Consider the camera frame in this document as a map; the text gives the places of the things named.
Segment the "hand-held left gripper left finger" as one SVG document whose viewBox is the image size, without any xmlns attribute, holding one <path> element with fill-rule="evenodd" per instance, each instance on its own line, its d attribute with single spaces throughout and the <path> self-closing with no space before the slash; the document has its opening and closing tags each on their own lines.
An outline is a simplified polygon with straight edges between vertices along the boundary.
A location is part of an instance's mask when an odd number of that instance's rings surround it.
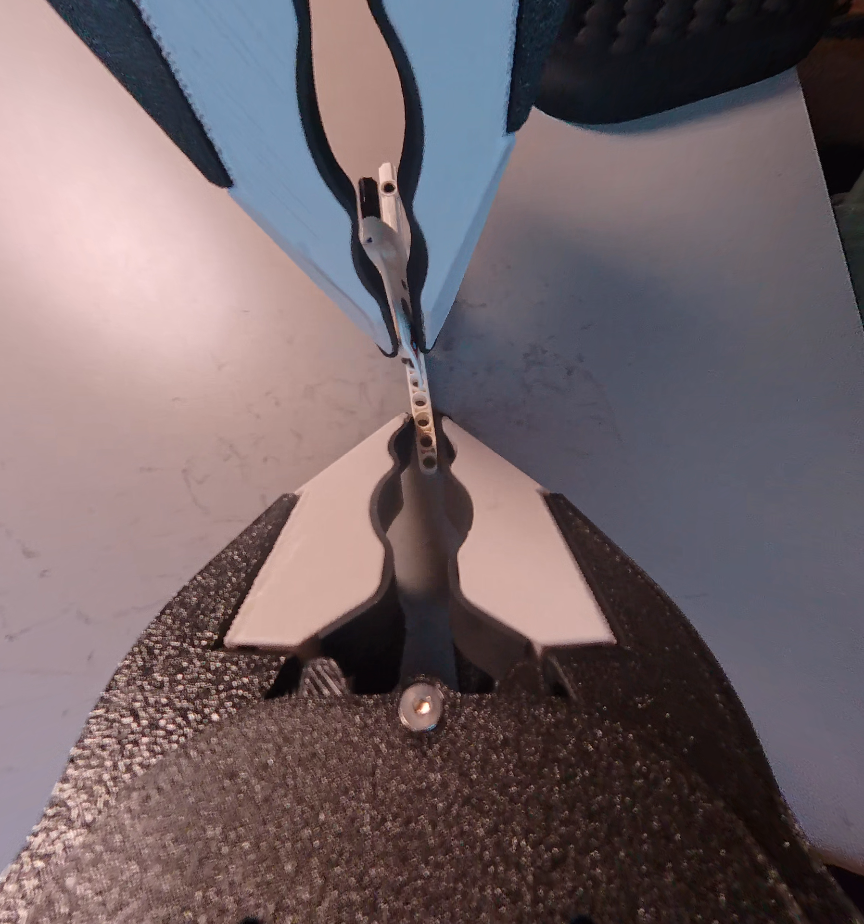
<svg viewBox="0 0 864 924">
<path fill-rule="evenodd" d="M 389 579 L 379 492 L 395 472 L 395 417 L 310 479 L 225 636 L 232 650 L 302 653 L 352 620 Z"/>
</svg>

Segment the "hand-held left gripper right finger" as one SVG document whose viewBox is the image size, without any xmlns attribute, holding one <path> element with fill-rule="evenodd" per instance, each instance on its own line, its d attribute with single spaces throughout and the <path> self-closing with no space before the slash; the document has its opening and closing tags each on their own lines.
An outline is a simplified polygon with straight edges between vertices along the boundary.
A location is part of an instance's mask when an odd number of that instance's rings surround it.
<svg viewBox="0 0 864 924">
<path fill-rule="evenodd" d="M 615 636 L 534 479 L 448 418 L 465 536 L 449 568 L 451 633 L 493 679 L 557 649 L 614 646 Z"/>
</svg>

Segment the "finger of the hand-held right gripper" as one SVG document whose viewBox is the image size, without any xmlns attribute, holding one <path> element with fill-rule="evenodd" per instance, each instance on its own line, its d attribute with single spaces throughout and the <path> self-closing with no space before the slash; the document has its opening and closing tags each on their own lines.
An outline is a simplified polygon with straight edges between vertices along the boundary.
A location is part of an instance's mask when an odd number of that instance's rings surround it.
<svg viewBox="0 0 864 924">
<path fill-rule="evenodd" d="M 308 2 L 138 2 L 230 195 L 386 356 L 396 335 L 318 111 Z"/>
<path fill-rule="evenodd" d="M 451 310 L 515 144 L 507 109 L 518 4 L 368 6 L 403 90 L 397 179 L 411 232 L 413 326 L 427 351 Z"/>
</svg>

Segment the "white spotted toy brick assembly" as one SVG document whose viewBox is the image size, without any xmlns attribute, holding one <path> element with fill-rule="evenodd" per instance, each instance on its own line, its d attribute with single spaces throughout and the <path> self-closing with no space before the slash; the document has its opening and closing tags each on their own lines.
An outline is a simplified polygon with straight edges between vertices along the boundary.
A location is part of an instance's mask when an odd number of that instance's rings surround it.
<svg viewBox="0 0 864 924">
<path fill-rule="evenodd" d="M 397 179 L 392 163 L 382 164 L 376 179 L 359 179 L 358 234 L 383 283 L 397 354 L 417 369 L 418 350 L 412 330 L 412 305 L 407 283 L 411 231 Z"/>
</svg>

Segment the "white beam with red label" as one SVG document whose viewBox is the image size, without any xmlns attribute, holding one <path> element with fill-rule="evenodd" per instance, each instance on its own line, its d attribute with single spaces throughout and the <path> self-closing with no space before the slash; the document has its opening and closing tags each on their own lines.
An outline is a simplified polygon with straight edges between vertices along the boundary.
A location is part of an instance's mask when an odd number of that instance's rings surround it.
<svg viewBox="0 0 864 924">
<path fill-rule="evenodd" d="M 438 471 L 438 437 L 428 388 L 425 357 L 421 351 L 406 350 L 402 354 L 406 371 L 411 414 L 415 424 L 417 464 L 426 475 Z"/>
</svg>

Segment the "grey desk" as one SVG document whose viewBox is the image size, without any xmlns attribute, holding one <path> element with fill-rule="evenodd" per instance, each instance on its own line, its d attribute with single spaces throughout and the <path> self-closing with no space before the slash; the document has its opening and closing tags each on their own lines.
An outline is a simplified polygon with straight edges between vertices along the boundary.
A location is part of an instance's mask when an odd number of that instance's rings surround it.
<svg viewBox="0 0 864 924">
<path fill-rule="evenodd" d="M 430 366 L 682 608 L 864 872 L 864 335 L 796 74 L 534 112 Z M 0 872 L 149 621 L 404 394 L 46 2 L 0 2 Z"/>
</svg>

